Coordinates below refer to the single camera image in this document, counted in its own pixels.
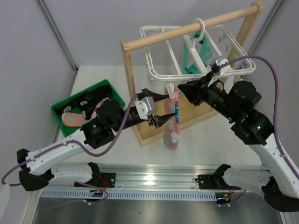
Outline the white plastic clip hanger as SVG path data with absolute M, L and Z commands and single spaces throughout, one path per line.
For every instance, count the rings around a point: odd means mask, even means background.
M 147 76 L 152 84 L 150 90 L 164 94 L 167 92 L 165 87 L 167 84 L 178 85 L 205 76 L 210 72 L 209 65 L 214 59 L 222 57 L 232 61 L 241 56 L 246 56 L 246 51 L 225 26 L 208 27 L 207 23 L 199 18 L 194 19 L 194 22 L 202 25 L 203 31 L 198 30 L 142 48 Z M 206 67 L 195 48 L 196 42 L 199 42 L 203 37 L 208 39 L 213 51 L 213 56 Z M 184 44 L 194 58 L 199 74 L 183 74 Z

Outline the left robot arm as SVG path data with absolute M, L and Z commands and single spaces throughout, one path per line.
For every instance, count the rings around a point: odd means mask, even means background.
M 155 128 L 162 127 L 177 112 L 155 115 L 155 103 L 167 99 L 148 89 L 131 99 L 127 109 L 109 98 L 95 109 L 95 118 L 83 124 L 65 139 L 36 151 L 20 149 L 17 161 L 21 167 L 19 181 L 26 191 L 36 191 L 49 184 L 72 184 L 75 187 L 90 185 L 102 187 L 105 183 L 96 163 L 83 166 L 62 166 L 61 162 L 80 153 L 102 157 L 108 153 L 124 129 L 147 122 Z

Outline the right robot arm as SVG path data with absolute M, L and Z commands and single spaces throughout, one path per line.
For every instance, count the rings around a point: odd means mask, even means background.
M 178 85 L 188 101 L 194 106 L 207 103 L 229 123 L 237 138 L 249 146 L 264 162 L 270 175 L 262 177 L 240 171 L 228 164 L 220 165 L 211 175 L 199 175 L 196 182 L 200 189 L 227 189 L 237 187 L 262 196 L 274 209 L 280 212 L 299 210 L 299 182 L 295 179 L 292 162 L 282 157 L 275 140 L 274 125 L 255 109 L 261 99 L 251 82 L 238 81 L 229 93 L 209 84 L 212 74 L 199 80 Z

